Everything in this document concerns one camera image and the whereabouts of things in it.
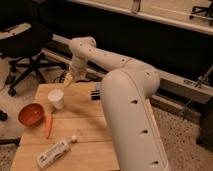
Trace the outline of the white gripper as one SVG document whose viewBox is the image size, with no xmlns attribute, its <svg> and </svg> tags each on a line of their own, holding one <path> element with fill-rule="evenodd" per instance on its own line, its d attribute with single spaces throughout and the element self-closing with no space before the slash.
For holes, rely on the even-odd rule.
<svg viewBox="0 0 213 171">
<path fill-rule="evenodd" d="M 71 73 L 68 72 L 64 78 L 64 87 L 67 88 L 72 82 L 81 81 L 86 78 L 87 60 L 83 57 L 73 56 L 70 64 Z"/>
</svg>

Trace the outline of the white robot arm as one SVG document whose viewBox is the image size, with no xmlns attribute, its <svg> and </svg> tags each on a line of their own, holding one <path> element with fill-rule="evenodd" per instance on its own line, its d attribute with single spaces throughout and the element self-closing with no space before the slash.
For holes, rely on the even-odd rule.
<svg viewBox="0 0 213 171">
<path fill-rule="evenodd" d="M 147 100 L 160 86 L 155 67 L 132 57 L 99 49 L 92 37 L 69 41 L 70 71 L 85 79 L 89 61 L 107 71 L 100 100 L 120 171 L 171 171 L 158 127 Z"/>
</svg>

